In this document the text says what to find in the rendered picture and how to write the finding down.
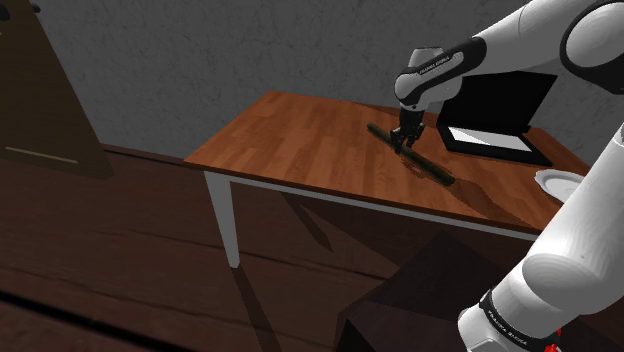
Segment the dark green long rod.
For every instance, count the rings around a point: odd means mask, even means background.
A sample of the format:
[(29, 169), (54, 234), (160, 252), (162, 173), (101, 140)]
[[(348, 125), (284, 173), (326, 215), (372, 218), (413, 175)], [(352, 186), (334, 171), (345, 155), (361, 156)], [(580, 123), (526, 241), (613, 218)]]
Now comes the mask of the dark green long rod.
[(396, 154), (401, 155), (405, 159), (409, 160), (419, 169), (429, 174), (441, 185), (450, 186), (455, 182), (455, 178), (451, 174), (442, 170), (436, 164), (424, 158), (412, 149), (408, 148), (406, 145), (401, 145), (400, 147), (397, 147), (392, 141), (390, 134), (376, 124), (369, 122), (367, 124), (367, 130), (376, 138), (387, 144)]

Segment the black open laptop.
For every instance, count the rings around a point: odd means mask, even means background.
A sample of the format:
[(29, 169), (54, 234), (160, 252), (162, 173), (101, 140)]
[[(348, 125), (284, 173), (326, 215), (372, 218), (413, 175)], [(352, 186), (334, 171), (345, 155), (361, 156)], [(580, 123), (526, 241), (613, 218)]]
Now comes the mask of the black open laptop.
[(436, 122), (447, 150), (550, 167), (525, 135), (556, 82), (553, 74), (514, 71), (465, 77)]

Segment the wooden table with white legs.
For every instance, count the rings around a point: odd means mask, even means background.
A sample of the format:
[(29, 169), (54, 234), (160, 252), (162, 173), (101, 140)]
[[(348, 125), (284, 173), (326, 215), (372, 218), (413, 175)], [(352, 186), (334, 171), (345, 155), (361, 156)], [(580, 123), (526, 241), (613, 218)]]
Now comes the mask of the wooden table with white legs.
[(228, 263), (240, 263), (231, 186), (298, 196), (532, 241), (561, 204), (538, 166), (446, 150), (436, 115), (417, 146), (454, 175), (445, 187), (367, 131), (398, 121), (395, 108), (269, 91), (185, 158), (203, 171)]

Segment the white plate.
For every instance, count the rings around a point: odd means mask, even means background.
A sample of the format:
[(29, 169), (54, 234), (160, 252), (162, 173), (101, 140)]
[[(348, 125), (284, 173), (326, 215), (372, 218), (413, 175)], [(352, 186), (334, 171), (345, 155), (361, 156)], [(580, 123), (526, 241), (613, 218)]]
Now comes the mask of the white plate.
[(534, 180), (546, 194), (565, 203), (584, 177), (569, 171), (546, 169), (537, 171)]

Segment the brown wooden door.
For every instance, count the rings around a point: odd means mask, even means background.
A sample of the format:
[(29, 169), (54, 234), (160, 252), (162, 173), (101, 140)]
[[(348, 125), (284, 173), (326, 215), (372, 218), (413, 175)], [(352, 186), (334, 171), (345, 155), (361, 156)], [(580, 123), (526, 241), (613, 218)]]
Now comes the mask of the brown wooden door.
[(103, 147), (30, 0), (0, 0), (0, 159), (109, 179)]

